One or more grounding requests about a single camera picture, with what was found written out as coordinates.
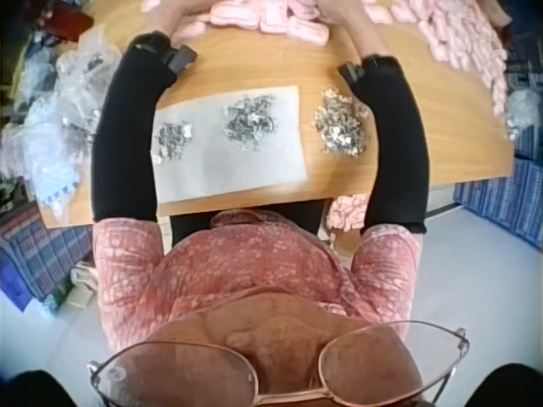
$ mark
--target person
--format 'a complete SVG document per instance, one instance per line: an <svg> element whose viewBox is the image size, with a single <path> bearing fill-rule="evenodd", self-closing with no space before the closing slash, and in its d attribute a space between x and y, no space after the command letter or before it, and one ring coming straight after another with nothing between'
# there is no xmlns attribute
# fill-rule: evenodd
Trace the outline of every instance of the person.
<svg viewBox="0 0 543 407"><path fill-rule="evenodd" d="M422 403L422 390L446 374L425 377L400 338L442 328L393 321L411 313L428 149L402 68L360 0L316 0L355 45L361 68L350 67L348 82L378 134L350 270L315 236L318 202L172 217L164 256L149 150L156 103L177 77L141 42L168 43L181 17L213 2L162 0L104 103L92 151L93 246L102 324L119 353L95 366L94 387L116 405Z"/></svg>

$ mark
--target white paper sheet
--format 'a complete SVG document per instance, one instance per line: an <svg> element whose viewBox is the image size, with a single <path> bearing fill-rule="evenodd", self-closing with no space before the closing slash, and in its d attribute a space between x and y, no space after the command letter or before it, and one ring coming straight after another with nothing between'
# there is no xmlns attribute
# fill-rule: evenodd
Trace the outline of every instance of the white paper sheet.
<svg viewBox="0 0 543 407"><path fill-rule="evenodd" d="M277 131L258 151L242 151L224 133L224 107L244 96L273 95L271 115ZM222 93L178 103L157 111L154 127L185 120L193 125L193 140L181 160L154 166L159 203L209 197L307 179L299 136L298 87L273 87Z"/></svg>

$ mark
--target clear plastic bag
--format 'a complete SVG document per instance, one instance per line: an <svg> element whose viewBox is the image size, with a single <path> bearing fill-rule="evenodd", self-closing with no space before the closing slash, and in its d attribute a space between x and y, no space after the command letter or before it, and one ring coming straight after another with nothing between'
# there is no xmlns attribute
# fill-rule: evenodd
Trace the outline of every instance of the clear plastic bag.
<svg viewBox="0 0 543 407"><path fill-rule="evenodd" d="M69 136L60 123L11 127L3 134L0 156L4 175L31 181L40 204L50 207L60 224L68 223L67 209L80 181L70 159Z"/></svg>
<svg viewBox="0 0 543 407"><path fill-rule="evenodd" d="M78 164L90 156L120 57L119 49L106 42L103 26L88 31L77 50L57 60L54 90L31 105L23 125L3 131L0 171L30 181L36 198L61 225L69 220L70 200L81 178Z"/></svg>
<svg viewBox="0 0 543 407"><path fill-rule="evenodd" d="M15 110L31 102L33 98L44 93L44 84L49 76L55 75L53 61L56 59L54 50L44 47L32 55L26 62L20 76L15 99Z"/></svg>
<svg viewBox="0 0 543 407"><path fill-rule="evenodd" d="M65 125L96 132L120 57L119 48L106 42L103 26L95 27L82 36L76 51L60 56L57 61L57 90Z"/></svg>
<svg viewBox="0 0 543 407"><path fill-rule="evenodd" d="M540 125L539 106L540 95L531 89L521 89L509 96L506 119L510 140L515 140L528 127Z"/></svg>

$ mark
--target pink patterned shirt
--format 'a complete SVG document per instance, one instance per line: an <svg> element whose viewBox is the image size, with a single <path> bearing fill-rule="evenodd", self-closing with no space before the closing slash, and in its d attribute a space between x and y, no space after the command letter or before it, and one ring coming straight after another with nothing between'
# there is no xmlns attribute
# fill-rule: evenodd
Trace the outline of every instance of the pink patterned shirt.
<svg viewBox="0 0 543 407"><path fill-rule="evenodd" d="M221 212L211 226L166 256L154 222L118 218L94 226L98 303L112 350L258 286L372 323L410 316L421 249L402 226L368 229L350 270L317 237L271 212Z"/></svg>

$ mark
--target plastic bag of parts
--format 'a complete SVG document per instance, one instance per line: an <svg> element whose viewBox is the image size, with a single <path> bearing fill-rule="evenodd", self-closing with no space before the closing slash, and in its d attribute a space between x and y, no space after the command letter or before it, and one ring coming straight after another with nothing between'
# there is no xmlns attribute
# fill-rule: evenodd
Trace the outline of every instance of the plastic bag of parts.
<svg viewBox="0 0 543 407"><path fill-rule="evenodd" d="M68 223L70 200L80 181L70 160L69 136L70 129L60 123L11 126L3 131L0 150L4 176L30 181L40 204L50 207L61 225Z"/></svg>
<svg viewBox="0 0 543 407"><path fill-rule="evenodd" d="M513 92L507 99L506 118L509 138L514 140L532 125L540 125L540 95L531 89Z"/></svg>
<svg viewBox="0 0 543 407"><path fill-rule="evenodd" d="M48 83L54 83L56 71L54 60L56 55L51 48L42 48L25 62L20 76L14 107L19 110L24 104L31 103L33 98L41 96L48 89Z"/></svg>
<svg viewBox="0 0 543 407"><path fill-rule="evenodd" d="M59 110L65 125L96 132L109 84L120 62L119 48L108 44L104 26L87 31L75 51L57 60Z"/></svg>

